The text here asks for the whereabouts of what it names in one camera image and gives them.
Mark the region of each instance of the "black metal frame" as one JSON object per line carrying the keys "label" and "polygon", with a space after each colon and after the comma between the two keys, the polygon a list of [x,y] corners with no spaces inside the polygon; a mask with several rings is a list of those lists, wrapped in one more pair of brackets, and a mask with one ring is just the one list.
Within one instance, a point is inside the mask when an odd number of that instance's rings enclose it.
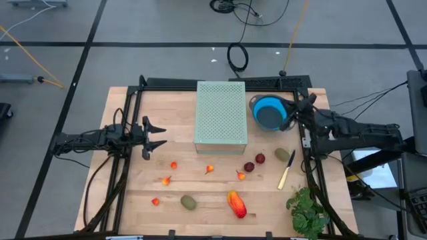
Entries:
{"label": "black metal frame", "polygon": [[[139,108],[141,106],[142,93],[144,91],[196,91],[197,90],[197,81],[201,80],[185,80],[181,79],[148,79],[148,85],[145,79],[141,76],[139,78],[139,86],[129,86],[127,88],[127,95],[125,100],[125,105],[123,108],[123,119],[121,121],[122,126],[127,122],[131,100],[134,95],[136,95],[135,107],[133,109],[132,115],[132,125],[137,122],[139,115]],[[294,101],[299,101],[299,96],[308,96],[308,88],[311,87],[310,78],[308,76],[293,76],[293,77],[261,77],[261,78],[246,78],[246,79],[229,79],[229,81],[245,81],[246,91],[248,92],[288,92],[292,93],[294,96]],[[336,221],[336,226],[342,232],[343,236],[336,235],[334,230],[334,225],[332,222],[328,223],[327,229],[328,234],[322,234],[323,239],[360,239],[359,236],[349,235],[351,231],[347,229],[345,224],[338,217],[338,214],[332,209],[328,203],[328,192],[326,189],[326,182],[324,179],[324,173],[322,169],[322,161],[317,155],[316,144],[313,144],[313,147],[304,146],[303,138],[306,138],[306,126],[301,123],[298,123],[298,128],[300,130],[300,141],[303,149],[304,163],[306,169],[310,169],[310,160],[311,156],[314,156],[314,161],[317,165],[317,174],[318,174],[318,183],[320,186],[316,185],[314,177],[310,171],[306,171],[306,177],[308,180],[308,187],[312,190],[311,198],[319,199],[320,203],[326,208],[326,211],[330,214],[330,218]],[[310,131],[310,138],[312,142],[316,142],[317,136],[314,131]],[[103,204],[101,209],[95,215],[95,217],[89,222],[88,226],[70,235],[55,235],[55,236],[46,236],[46,237],[33,237],[25,239],[104,239],[105,236],[116,236],[119,232],[119,224],[121,219],[121,213],[123,209],[123,202],[125,197],[125,188],[127,176],[129,173],[130,159],[132,154],[131,147],[124,147],[121,153],[114,155],[113,165],[111,168],[111,174],[109,178],[109,184],[107,188],[106,202]],[[119,169],[119,162],[123,158],[123,170],[121,173],[120,180],[115,183],[117,179],[117,172]],[[117,199],[117,206],[114,216],[113,229],[112,231],[106,231],[107,222],[109,219],[109,208],[113,203],[115,196]],[[100,223],[99,232],[94,233],[97,225]],[[144,239],[291,239],[291,237],[273,237],[271,232],[266,232],[266,237],[213,237],[213,236],[175,236],[175,231],[170,230],[169,235],[165,236],[151,236],[144,235]]]}

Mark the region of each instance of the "yellow cable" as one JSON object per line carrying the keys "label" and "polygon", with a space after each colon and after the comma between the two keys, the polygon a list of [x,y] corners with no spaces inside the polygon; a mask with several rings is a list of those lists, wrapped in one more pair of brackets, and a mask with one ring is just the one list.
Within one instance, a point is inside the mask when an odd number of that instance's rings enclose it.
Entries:
{"label": "yellow cable", "polygon": [[43,82],[50,83],[50,84],[55,85],[55,86],[60,87],[60,88],[64,88],[64,86],[62,86],[62,85],[60,85],[60,84],[58,84],[56,82],[49,81],[47,79],[43,79]]}
{"label": "yellow cable", "polygon": [[290,42],[289,47],[288,47],[288,55],[286,56],[286,62],[285,62],[285,66],[283,68],[283,71],[286,71],[286,66],[288,66],[288,62],[289,62],[289,59],[291,57],[292,43],[294,43],[294,38],[296,36],[296,33],[298,32],[298,27],[300,27],[300,23],[302,22],[302,19],[304,18],[304,14],[306,13],[307,6],[308,6],[308,0],[306,0],[306,2],[304,3],[304,7],[303,7],[302,12],[300,14],[300,18],[298,19],[298,23],[296,24],[294,32],[292,33],[291,42]]}
{"label": "yellow cable", "polygon": [[7,31],[6,29],[4,29],[2,26],[0,26],[0,30],[2,30],[3,32],[6,33],[6,35],[12,39],[16,45],[18,45],[27,55],[29,58],[31,58],[31,60],[33,60],[33,62],[35,64],[37,64],[44,72],[46,72],[53,80],[55,80],[56,82],[58,82],[58,84],[55,84],[56,86],[60,87],[60,88],[64,88],[63,84],[61,83],[60,80],[58,80],[52,73],[50,73],[46,68],[44,68],[44,66],[42,66],[42,64],[40,64],[19,42],[18,40],[16,40],[14,37],[12,37]]}

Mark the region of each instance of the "kiwi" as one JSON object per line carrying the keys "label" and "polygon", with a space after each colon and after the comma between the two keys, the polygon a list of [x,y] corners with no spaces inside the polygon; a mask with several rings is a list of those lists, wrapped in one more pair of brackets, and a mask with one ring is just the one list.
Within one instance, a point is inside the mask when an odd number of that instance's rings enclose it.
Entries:
{"label": "kiwi", "polygon": [[197,206],[195,200],[189,195],[184,195],[181,197],[181,204],[188,210],[193,210]]}
{"label": "kiwi", "polygon": [[278,148],[274,151],[274,155],[280,160],[286,162],[289,160],[289,153],[282,148]]}

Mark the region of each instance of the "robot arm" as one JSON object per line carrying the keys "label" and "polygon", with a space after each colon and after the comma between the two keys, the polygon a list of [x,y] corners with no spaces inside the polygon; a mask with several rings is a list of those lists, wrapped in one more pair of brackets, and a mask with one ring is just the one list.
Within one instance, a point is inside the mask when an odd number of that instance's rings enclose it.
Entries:
{"label": "robot arm", "polygon": [[110,154],[123,153],[124,147],[143,145],[142,157],[149,160],[149,152],[166,143],[166,141],[151,142],[148,134],[161,133],[166,129],[154,127],[146,116],[142,118],[142,122],[142,126],[134,124],[129,133],[125,133],[125,129],[120,124],[107,125],[103,129],[87,131],[82,134],[61,133],[56,137],[51,150],[56,156],[70,151],[82,153],[90,150],[104,150]]}

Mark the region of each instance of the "green leafy plant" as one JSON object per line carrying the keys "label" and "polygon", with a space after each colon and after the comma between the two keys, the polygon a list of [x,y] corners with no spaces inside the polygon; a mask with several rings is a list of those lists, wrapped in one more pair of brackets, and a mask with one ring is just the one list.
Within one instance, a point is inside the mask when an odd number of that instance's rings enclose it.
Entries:
{"label": "green leafy plant", "polygon": [[325,209],[310,199],[310,189],[303,187],[286,202],[286,209],[291,211],[294,230],[309,240],[317,240],[319,233],[323,232],[329,217]]}

